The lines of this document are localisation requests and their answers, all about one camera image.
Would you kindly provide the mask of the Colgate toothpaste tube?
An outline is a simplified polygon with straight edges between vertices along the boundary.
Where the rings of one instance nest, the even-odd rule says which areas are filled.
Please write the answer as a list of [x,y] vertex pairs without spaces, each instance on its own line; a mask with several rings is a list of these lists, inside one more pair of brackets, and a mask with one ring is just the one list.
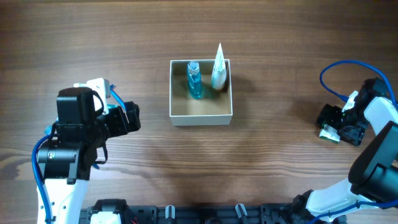
[[110,109],[113,109],[113,108],[117,108],[118,107],[118,105],[107,105],[107,107],[108,107],[108,109],[110,110]]

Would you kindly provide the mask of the green white soap packet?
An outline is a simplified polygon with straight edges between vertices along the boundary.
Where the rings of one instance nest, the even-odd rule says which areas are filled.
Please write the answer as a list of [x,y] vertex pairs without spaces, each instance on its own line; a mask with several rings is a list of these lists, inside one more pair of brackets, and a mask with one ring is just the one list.
[[333,143],[339,143],[339,141],[340,141],[340,136],[338,135],[338,131],[335,128],[333,128],[327,124],[324,124],[322,126],[320,134],[319,134],[319,138],[326,139]]

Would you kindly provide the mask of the blue disposable razor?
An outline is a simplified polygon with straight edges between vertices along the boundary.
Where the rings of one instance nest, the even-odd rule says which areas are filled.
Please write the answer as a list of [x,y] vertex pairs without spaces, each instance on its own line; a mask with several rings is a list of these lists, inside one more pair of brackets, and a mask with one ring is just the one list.
[[119,103],[119,105],[122,107],[123,110],[126,110],[126,106],[124,101],[121,99],[121,97],[115,92],[116,86],[111,84],[110,85],[110,90],[111,90],[111,95],[112,97]]

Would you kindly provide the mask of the blue white toothbrush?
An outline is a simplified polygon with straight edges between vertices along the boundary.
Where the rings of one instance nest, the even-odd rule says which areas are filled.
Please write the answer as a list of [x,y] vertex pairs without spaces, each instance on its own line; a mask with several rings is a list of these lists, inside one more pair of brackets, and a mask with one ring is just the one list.
[[51,135],[51,133],[53,132],[53,136],[58,136],[58,132],[57,132],[57,124],[59,121],[59,117],[57,116],[55,122],[51,125],[48,125],[45,129],[44,129],[44,134],[45,135]]

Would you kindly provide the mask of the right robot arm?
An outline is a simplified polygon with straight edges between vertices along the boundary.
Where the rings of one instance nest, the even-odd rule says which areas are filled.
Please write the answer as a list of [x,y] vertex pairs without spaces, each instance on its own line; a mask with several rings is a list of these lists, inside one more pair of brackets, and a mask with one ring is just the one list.
[[372,127],[375,138],[353,162],[347,178],[321,190],[309,190],[294,198],[287,219],[291,223],[334,223],[364,209],[397,206],[397,108],[387,83],[379,78],[363,82],[344,108],[326,104],[317,118],[324,133],[354,146],[361,144]]

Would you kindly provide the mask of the white bamboo print lotion tube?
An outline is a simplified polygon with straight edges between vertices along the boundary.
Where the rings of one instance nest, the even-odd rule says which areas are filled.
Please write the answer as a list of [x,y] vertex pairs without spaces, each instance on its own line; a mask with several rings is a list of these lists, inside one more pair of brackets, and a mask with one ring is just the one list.
[[219,43],[215,61],[213,64],[213,71],[211,74],[211,86],[215,90],[221,90],[224,88],[225,81],[226,81],[226,64],[224,60],[223,49],[221,43]]

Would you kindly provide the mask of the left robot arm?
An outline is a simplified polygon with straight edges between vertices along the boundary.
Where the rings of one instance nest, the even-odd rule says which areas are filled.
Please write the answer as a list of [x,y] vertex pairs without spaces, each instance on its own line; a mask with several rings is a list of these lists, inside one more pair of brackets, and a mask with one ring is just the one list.
[[132,101],[108,107],[88,87],[60,90],[58,120],[32,150],[32,168],[39,199],[38,223],[78,223],[92,167],[105,164],[97,150],[107,153],[109,138],[138,131],[140,109]]

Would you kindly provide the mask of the blue mouthwash bottle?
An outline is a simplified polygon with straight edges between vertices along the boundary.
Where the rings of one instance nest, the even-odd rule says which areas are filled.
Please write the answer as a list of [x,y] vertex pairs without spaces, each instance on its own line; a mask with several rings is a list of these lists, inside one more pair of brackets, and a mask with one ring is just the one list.
[[198,61],[191,60],[187,63],[187,79],[188,89],[191,96],[196,100],[204,98],[202,81],[201,81],[201,70]]

